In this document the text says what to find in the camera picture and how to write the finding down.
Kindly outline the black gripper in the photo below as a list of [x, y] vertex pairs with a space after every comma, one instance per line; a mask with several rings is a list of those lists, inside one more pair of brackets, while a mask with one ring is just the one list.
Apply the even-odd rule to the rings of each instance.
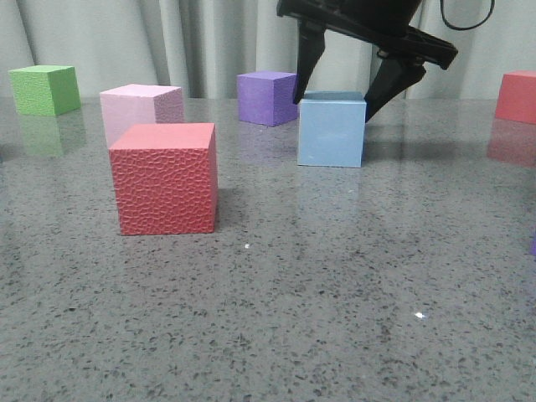
[[[294, 103], [302, 100], [325, 50], [326, 31], [374, 44], [387, 54], [416, 57], [447, 69], [457, 56], [453, 44], [410, 25], [420, 1], [279, 1], [280, 17], [298, 20], [298, 54]], [[417, 59], [384, 59], [364, 97], [368, 122], [401, 92], [425, 75]]]

